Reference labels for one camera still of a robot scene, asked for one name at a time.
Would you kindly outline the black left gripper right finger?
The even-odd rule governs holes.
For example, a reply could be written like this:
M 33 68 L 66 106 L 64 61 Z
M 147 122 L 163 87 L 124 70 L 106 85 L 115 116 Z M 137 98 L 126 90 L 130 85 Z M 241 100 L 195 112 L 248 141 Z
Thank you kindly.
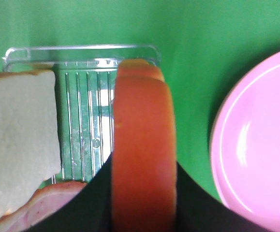
M 177 232 L 267 232 L 209 195 L 177 163 Z

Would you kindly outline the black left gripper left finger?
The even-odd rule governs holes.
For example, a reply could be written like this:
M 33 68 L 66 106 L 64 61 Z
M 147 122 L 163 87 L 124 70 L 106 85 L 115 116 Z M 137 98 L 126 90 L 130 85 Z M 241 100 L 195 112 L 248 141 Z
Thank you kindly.
M 25 231 L 111 232 L 111 164 L 109 157 L 71 201 Z

